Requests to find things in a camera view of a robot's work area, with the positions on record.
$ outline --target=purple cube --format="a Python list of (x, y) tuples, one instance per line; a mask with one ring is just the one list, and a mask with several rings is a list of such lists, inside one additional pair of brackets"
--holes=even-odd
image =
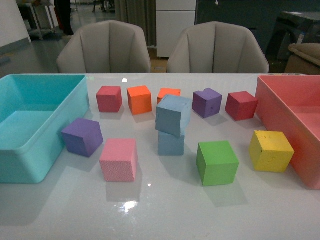
[(220, 112), (222, 95), (211, 88), (193, 93), (192, 109), (201, 117), (208, 118)]
[(90, 157), (104, 142), (100, 124), (84, 118), (78, 118), (62, 130), (66, 149), (70, 153)]

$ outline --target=chair backrest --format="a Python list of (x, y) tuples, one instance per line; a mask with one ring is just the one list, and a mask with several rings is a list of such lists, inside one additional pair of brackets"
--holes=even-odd
[(59, 73), (150, 73), (139, 26), (108, 20), (81, 27), (60, 53)]
[(252, 32), (208, 22), (186, 28), (168, 60), (168, 73), (268, 73), (269, 64)]

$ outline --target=pink cube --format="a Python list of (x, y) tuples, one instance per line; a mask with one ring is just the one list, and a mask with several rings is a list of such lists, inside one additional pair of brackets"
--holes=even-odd
[(225, 111), (235, 120), (252, 119), (255, 116), (258, 99), (247, 91), (228, 94)]
[(138, 164), (136, 140), (110, 138), (100, 157), (100, 166), (107, 182), (134, 182)]
[(96, 94), (100, 112), (118, 113), (122, 106), (120, 86), (102, 86)]

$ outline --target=curtain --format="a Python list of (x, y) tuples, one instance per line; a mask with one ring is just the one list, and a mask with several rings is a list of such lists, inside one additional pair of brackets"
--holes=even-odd
[(118, 21), (141, 27), (146, 44), (157, 46), (156, 0), (114, 0), (114, 6)]

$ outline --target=wall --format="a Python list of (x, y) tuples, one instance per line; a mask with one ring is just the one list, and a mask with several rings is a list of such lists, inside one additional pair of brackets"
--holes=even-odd
[(16, 0), (0, 0), (0, 48), (30, 37)]
[(281, 12), (320, 12), (320, 0), (198, 0), (196, 24), (211, 21), (253, 30), (265, 52)]

